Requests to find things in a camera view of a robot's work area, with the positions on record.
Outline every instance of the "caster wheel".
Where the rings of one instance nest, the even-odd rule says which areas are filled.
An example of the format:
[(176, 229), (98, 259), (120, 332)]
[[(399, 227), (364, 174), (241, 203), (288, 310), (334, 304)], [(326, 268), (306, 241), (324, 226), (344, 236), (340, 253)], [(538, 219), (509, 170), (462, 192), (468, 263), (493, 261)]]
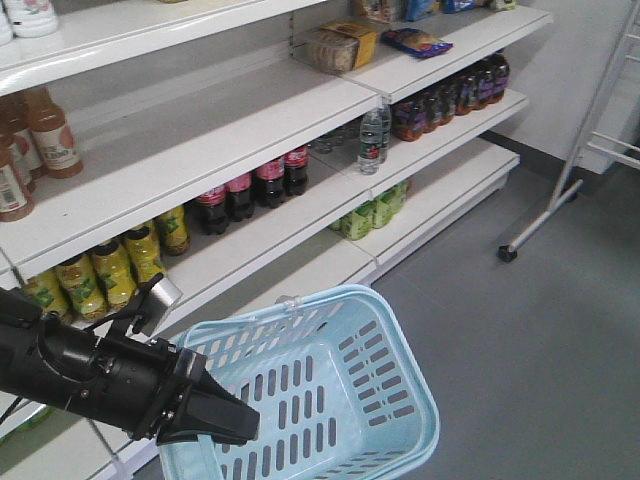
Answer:
[(516, 250), (509, 250), (509, 245), (501, 245), (497, 252), (498, 258), (504, 263), (513, 262), (518, 258), (518, 252)]

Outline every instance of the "plastic basket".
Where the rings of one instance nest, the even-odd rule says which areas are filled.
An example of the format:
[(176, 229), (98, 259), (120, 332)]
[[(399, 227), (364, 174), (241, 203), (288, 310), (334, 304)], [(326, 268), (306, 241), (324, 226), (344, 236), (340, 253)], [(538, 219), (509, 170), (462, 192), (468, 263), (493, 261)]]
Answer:
[(179, 346), (208, 357), (225, 388), (261, 415), (245, 446), (160, 447), (168, 480), (390, 479), (424, 463), (438, 411), (387, 302), (337, 287), (228, 320)]

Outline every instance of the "white metal stand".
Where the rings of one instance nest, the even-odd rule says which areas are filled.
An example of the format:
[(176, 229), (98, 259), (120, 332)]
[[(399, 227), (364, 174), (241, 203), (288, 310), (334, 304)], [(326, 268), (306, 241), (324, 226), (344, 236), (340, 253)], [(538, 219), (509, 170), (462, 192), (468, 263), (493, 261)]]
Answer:
[[(558, 181), (554, 188), (553, 194), (551, 195), (551, 199), (549, 200), (546, 210), (540, 216), (538, 216), (520, 235), (515, 237), (509, 244), (501, 245), (498, 248), (497, 255), (498, 258), (500, 258), (502, 261), (508, 263), (515, 260), (518, 256), (518, 249), (522, 245), (524, 245), (525, 242), (531, 236), (533, 236), (533, 234), (537, 232), (538, 229), (540, 229), (540, 227), (542, 227), (542, 225), (544, 225), (545, 222), (549, 220), (549, 218), (551, 218), (554, 213), (556, 213), (560, 209), (560, 207), (574, 198), (577, 191), (582, 186), (583, 180), (576, 180), (568, 188), (565, 188), (565, 185), (583, 148), (606, 155), (615, 162), (623, 163), (632, 168), (640, 169), (640, 161), (630, 157), (626, 153), (630, 150), (636, 153), (640, 153), (640, 148), (634, 145), (630, 145), (629, 143), (623, 142), (619, 139), (613, 138), (609, 135), (605, 135), (603, 133), (595, 131), (600, 117), (602, 116), (602, 112), (607, 106), (607, 102), (611, 97), (611, 93), (613, 92), (614, 87), (618, 82), (618, 79), (620, 78), (620, 74), (626, 62), (633, 61), (640, 63), (640, 58), (630, 55), (629, 53), (634, 45), (638, 45), (638, 43), (640, 43), (640, 36), (633, 33), (634, 30), (640, 26), (640, 21), (638, 19), (639, 13), (640, 0), (634, 0), (628, 16), (628, 20), (624, 25), (622, 31), (620, 32), (616, 47), (611, 55), (607, 68), (604, 71), (602, 79), (600, 80), (596, 93), (593, 97), (593, 100), (591, 101), (591, 105), (589, 106), (589, 110), (587, 111), (587, 114), (582, 121), (582, 125), (580, 126), (578, 135), (573, 143), (573, 147), (571, 148), (569, 158), (565, 162), (562, 172), (558, 177)], [(607, 148), (602, 145), (598, 145), (595, 142), (596, 139), (604, 140), (609, 144), (622, 149), (622, 152), (617, 151), (613, 148)]]

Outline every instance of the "store shelving unit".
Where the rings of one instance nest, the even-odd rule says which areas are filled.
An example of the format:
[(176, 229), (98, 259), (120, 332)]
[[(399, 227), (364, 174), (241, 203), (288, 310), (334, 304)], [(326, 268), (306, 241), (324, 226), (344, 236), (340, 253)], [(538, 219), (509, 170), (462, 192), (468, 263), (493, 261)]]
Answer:
[[(63, 15), (61, 30), (48, 42), (16, 40), (0, 47), (0, 58), (9, 59), (0, 67), (0, 94), (90, 75), (114, 62), (135, 69), (136, 62), (126, 60), (150, 52), (159, 55), (167, 47), (187, 51), (192, 40), (227, 35), (231, 32), (220, 32), (237, 26), (259, 28), (260, 22), (249, 24), (292, 10), (294, 20), (308, 24), (315, 14), (305, 22), (304, 7), (331, 8), (332, 2), (103, 2)], [(112, 17), (117, 21), (108, 21)], [(273, 53), (273, 58), (260, 52), (260, 61), (250, 69), (224, 63), (194, 72), (193, 78), (187, 73), (181, 80), (191, 78), (192, 88), (166, 98), (155, 94), (161, 86), (150, 77), (149, 101), (131, 102), (129, 94), (99, 103), (99, 114), (91, 121), (71, 113), (70, 118), (83, 119), (76, 134), (85, 171), (65, 181), (39, 183), (34, 212), (2, 225), (0, 250), (9, 267), (28, 278), (358, 117), (377, 106), (381, 97), (394, 102), (415, 93), (549, 22), (550, 14), (522, 6), (499, 14), (479, 9), (430, 18), (412, 26), (454, 42), (446, 55), (417, 61), (380, 45), (374, 62), (343, 77), (288, 58), (286, 47), (273, 50), (284, 52)], [(376, 278), (502, 185), (517, 159), (473, 138), (526, 105), (524, 95), (508, 91), (502, 102), (456, 118), (417, 142), (394, 141), (389, 160), (371, 177), (355, 171), (353, 147), (313, 159), (305, 195), (277, 210), (258, 210), (256, 218), (233, 225), (219, 238), (194, 233), (191, 251), (167, 261), (169, 276), (183, 297), (157, 333), (184, 328), (199, 315), (208, 315), (209, 306), (217, 302), (241, 299), (239, 303), (246, 300), (242, 308), (249, 308), (273, 302), (276, 293), (302, 295)], [(240, 136), (245, 132), (251, 134)], [(415, 190), (410, 201), (385, 229), (361, 243), (346, 242), (324, 229), (411, 175)], [(118, 195), (113, 195), (116, 187)], [(0, 278), (10, 271), (0, 264)], [(243, 281), (257, 282), (251, 295), (238, 293)], [(304, 289), (294, 291), (290, 285)], [(220, 311), (233, 310), (231, 303)], [(28, 412), (35, 405), (25, 408)], [(91, 435), (78, 428), (80, 438)], [(0, 435), (6, 432), (5, 425), (0, 427)], [(65, 432), (65, 441), (70, 434)], [(102, 434), (107, 457), (109, 450), (120, 450), (127, 471), (154, 453), (152, 446), (130, 444), (110, 427)], [(48, 445), (28, 458), (58, 455), (57, 449)], [(64, 471), (65, 478), (84, 479), (86, 472), (102, 467), (95, 478), (120, 478), (110, 457), (75, 457), (82, 468), (74, 462)], [(38, 478), (27, 463), (31, 462), (27, 459), (6, 478)]]

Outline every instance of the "bottle label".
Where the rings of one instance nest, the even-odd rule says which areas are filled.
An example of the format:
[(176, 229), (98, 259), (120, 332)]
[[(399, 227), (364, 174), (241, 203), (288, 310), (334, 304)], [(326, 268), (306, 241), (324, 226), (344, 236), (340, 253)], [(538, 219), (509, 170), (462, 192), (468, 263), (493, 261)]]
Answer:
[(40, 155), (38, 155), (38, 150), (33, 143), (33, 138), (31, 137), (29, 129), (25, 128), (24, 130), (20, 130), (19, 132), (14, 133), (14, 136), (16, 143), (18, 144), (18, 148), (20, 148), (20, 153), (22, 153), (25, 162), (27, 162), (29, 170), (40, 168), (42, 166), (42, 159), (40, 158)]
[(285, 167), (305, 167), (309, 163), (309, 151), (307, 146), (298, 147), (284, 155)]
[(50, 170), (63, 170), (80, 161), (73, 134), (66, 123), (50, 132), (33, 132), (33, 138)]
[(277, 180), (284, 175), (284, 155), (275, 160), (260, 165), (256, 169), (256, 175), (262, 180)]
[(13, 169), (9, 165), (0, 168), (0, 212), (13, 212), (26, 204), (27, 198)]
[(225, 188), (224, 185), (220, 185), (198, 196), (196, 198), (196, 202), (199, 203), (200, 205), (213, 207), (215, 205), (220, 205), (222, 202), (224, 202), (224, 199), (226, 196), (227, 196), (227, 189)]
[(231, 193), (243, 192), (251, 186), (251, 173), (243, 173), (239, 177), (225, 183), (225, 186)]

